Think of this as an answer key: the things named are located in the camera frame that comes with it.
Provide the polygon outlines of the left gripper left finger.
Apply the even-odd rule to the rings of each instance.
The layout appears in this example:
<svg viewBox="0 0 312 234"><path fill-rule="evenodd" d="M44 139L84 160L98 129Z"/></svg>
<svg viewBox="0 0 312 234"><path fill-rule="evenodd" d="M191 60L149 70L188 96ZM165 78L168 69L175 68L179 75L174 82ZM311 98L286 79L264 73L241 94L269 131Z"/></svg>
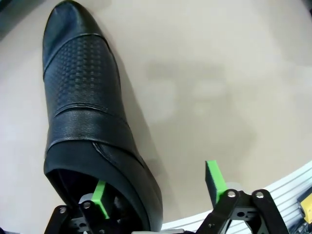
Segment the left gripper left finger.
<svg viewBox="0 0 312 234"><path fill-rule="evenodd" d="M93 193L86 194L75 207L55 207L46 227L47 234L104 234L109 224L109 191L99 181Z"/></svg>

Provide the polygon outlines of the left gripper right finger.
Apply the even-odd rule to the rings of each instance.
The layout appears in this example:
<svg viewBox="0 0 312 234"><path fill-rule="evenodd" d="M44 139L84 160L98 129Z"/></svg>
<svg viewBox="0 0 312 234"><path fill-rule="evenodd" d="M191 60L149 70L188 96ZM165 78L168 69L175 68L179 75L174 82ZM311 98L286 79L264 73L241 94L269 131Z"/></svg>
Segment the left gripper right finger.
<svg viewBox="0 0 312 234"><path fill-rule="evenodd" d="M197 229L197 234L225 234L232 221L244 221L253 234L289 232L269 191L260 189L249 195L229 189L217 162L205 163L205 181L213 210Z"/></svg>

